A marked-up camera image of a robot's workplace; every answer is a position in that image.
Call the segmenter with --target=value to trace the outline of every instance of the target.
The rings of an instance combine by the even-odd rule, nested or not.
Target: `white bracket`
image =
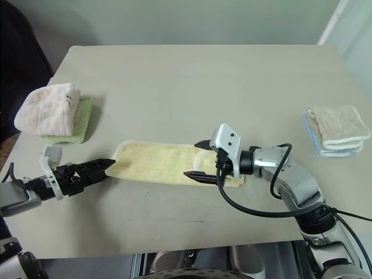
[[[62,157],[62,147],[45,144],[40,156],[40,166],[46,175],[46,181],[49,182],[57,200],[63,199],[63,193],[59,187],[58,181],[53,174],[52,169],[59,166]]]
[[[225,150],[228,154],[228,158],[232,161],[234,168],[234,177],[240,178],[240,154],[242,152],[240,146],[241,137],[230,128],[226,123],[214,131],[212,139],[210,140],[209,146],[218,152],[219,148]]]

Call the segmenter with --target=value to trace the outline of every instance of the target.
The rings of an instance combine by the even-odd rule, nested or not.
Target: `gray wall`
[[[52,68],[72,45],[316,44],[337,0],[10,0]]]
[[[372,98],[372,1],[350,1],[325,43],[336,45]]]

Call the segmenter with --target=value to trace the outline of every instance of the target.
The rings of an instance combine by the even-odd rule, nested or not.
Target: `black cable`
[[[222,175],[221,175],[221,169],[218,168],[217,173],[216,173],[216,177],[217,177],[217,186],[220,190],[220,193],[221,193],[222,197],[225,199],[225,201],[227,201],[227,203],[229,205],[238,209],[239,211],[247,213],[247,214],[251,214],[251,215],[254,215],[254,216],[268,217],[268,218],[296,217],[296,216],[300,216],[300,215],[303,215],[303,214],[307,214],[307,213],[319,208],[320,206],[325,205],[322,202],[317,202],[314,205],[309,206],[308,208],[298,209],[298,210],[289,211],[289,212],[265,212],[265,211],[259,211],[259,210],[255,210],[255,209],[246,208],[246,207],[234,202],[225,193],[225,190],[223,189],[223,186],[224,186],[224,180],[225,180],[225,177],[226,177],[226,173],[222,173]]]
[[[285,151],[284,153],[284,156],[283,158],[281,159],[280,161],[280,164],[279,166],[277,167],[277,170],[275,171],[274,173],[274,176],[273,176],[273,179],[271,179],[271,183],[270,183],[270,193],[271,195],[276,198],[276,199],[281,199],[281,197],[277,194],[275,194],[274,192],[274,184],[277,180],[277,177],[279,175],[279,172],[281,171],[281,168],[283,167],[284,163],[285,163],[285,160],[288,158],[289,154],[291,153],[291,150],[292,150],[292,145],[291,144],[281,144],[281,145],[278,145],[279,147],[288,147],[287,150]]]
[[[16,177],[14,176],[14,163],[13,162],[10,163],[9,168],[8,168],[6,174],[5,174],[5,177],[3,178],[3,180],[1,182],[2,183],[5,182],[8,179],[9,176],[12,179],[12,181],[14,182],[14,184],[16,184],[18,187],[20,187],[22,189],[25,189],[22,180],[16,179]]]
[[[341,218],[338,214],[334,213],[333,214],[343,225],[344,227],[350,232],[350,234],[352,235],[352,237],[355,239],[356,243],[358,244],[364,258],[366,259],[366,262],[367,262],[367,265],[368,265],[368,268],[370,270],[370,273],[372,274],[372,264],[371,264],[371,260],[370,258],[368,257],[368,254],[365,250],[365,248],[363,247],[363,244],[362,242],[360,241],[360,239],[358,238],[358,236],[356,235],[356,233],[353,231],[353,229],[349,226],[349,224],[343,219]]]
[[[338,210],[337,208],[331,208],[331,210],[334,213],[348,215],[348,216],[351,216],[351,217],[354,217],[354,218],[358,218],[358,219],[362,219],[362,220],[365,220],[365,221],[372,222],[372,219],[370,219],[370,218],[359,216],[359,215],[356,215],[356,214],[353,214],[353,213],[349,213],[349,212],[345,212],[345,211],[341,211],[341,210]]]

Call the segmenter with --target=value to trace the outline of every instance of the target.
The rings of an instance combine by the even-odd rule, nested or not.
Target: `light blue towel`
[[[344,149],[344,150],[329,150],[323,148],[321,145],[320,139],[315,134],[315,132],[312,130],[309,120],[307,119],[307,112],[303,113],[303,119],[305,121],[305,125],[307,128],[307,131],[309,132],[310,138],[314,144],[316,155],[319,158],[331,158],[331,157],[352,157],[359,154],[359,152],[362,150],[361,148],[354,148],[354,149]]]

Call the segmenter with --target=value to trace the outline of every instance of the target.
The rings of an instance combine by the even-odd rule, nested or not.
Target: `white towel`
[[[371,131],[353,106],[312,106],[307,113],[318,125],[321,144],[325,149],[359,149],[363,147],[363,141],[371,137]]]
[[[31,135],[71,136],[79,97],[80,90],[71,83],[36,89],[24,100],[14,125]]]

